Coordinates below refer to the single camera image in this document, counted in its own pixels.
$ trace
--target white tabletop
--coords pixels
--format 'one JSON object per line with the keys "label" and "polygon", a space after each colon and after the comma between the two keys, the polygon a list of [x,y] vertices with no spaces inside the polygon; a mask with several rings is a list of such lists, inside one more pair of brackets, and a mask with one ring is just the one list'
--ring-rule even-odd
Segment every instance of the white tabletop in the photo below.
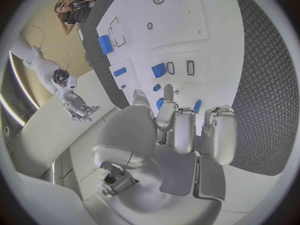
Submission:
{"label": "white tabletop", "polygon": [[[197,134],[201,134],[204,112],[215,106],[231,106],[240,81],[244,60],[244,27],[237,0],[115,0],[97,26],[99,37],[117,17],[125,44],[114,46],[107,55],[114,71],[127,72],[115,77],[118,87],[131,104],[133,90],[145,92],[157,115],[156,102],[163,87],[172,84],[179,94],[180,107],[194,107],[202,101],[196,115]],[[187,61],[195,64],[195,75],[187,75]],[[151,67],[173,62],[175,74],[155,78]],[[160,84],[161,89],[153,91]]]}

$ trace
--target person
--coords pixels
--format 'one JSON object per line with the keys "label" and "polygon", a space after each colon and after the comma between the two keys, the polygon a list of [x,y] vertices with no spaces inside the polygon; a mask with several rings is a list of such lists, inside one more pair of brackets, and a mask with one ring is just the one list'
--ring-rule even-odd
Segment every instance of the person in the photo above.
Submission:
{"label": "person", "polygon": [[91,1],[95,0],[59,0],[55,6],[56,18],[62,33],[66,36],[76,23],[85,23],[91,12]]}

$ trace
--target humanoid robot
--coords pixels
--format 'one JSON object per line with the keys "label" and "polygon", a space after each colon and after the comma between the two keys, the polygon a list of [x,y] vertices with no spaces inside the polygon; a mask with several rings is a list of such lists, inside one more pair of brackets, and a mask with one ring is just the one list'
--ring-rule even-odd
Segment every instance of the humanoid robot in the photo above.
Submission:
{"label": "humanoid robot", "polygon": [[105,170],[97,197],[129,224],[213,224],[226,193],[222,166],[236,151],[236,118],[229,106],[207,110],[196,149],[195,116],[167,84],[154,119],[136,89],[93,147],[94,163]]}
{"label": "humanoid robot", "polygon": [[89,117],[100,109],[99,106],[87,106],[85,101],[73,92],[77,86],[76,76],[62,69],[56,62],[45,59],[42,51],[31,46],[23,37],[18,36],[10,51],[23,60],[23,64],[35,70],[40,83],[62,101],[64,109],[73,121],[91,122]]}

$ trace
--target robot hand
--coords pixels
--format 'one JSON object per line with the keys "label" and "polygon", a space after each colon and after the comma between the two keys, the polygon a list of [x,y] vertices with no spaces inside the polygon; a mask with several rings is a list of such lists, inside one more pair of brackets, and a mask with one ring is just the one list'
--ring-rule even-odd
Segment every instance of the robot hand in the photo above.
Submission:
{"label": "robot hand", "polygon": [[81,123],[91,122],[92,119],[89,116],[100,109],[99,106],[87,106],[85,101],[73,91],[64,95],[61,100],[71,118]]}

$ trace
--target man's hand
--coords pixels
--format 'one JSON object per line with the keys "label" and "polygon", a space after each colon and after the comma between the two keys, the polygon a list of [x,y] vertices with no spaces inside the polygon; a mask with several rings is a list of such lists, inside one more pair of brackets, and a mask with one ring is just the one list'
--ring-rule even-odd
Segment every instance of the man's hand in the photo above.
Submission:
{"label": "man's hand", "polygon": [[58,13],[56,14],[56,18],[57,18],[58,21],[62,21],[62,20],[63,20],[63,14],[60,13],[60,12],[58,12]]}
{"label": "man's hand", "polygon": [[67,8],[74,1],[75,0],[59,0],[59,3],[61,3],[61,5],[59,7],[60,8]]}

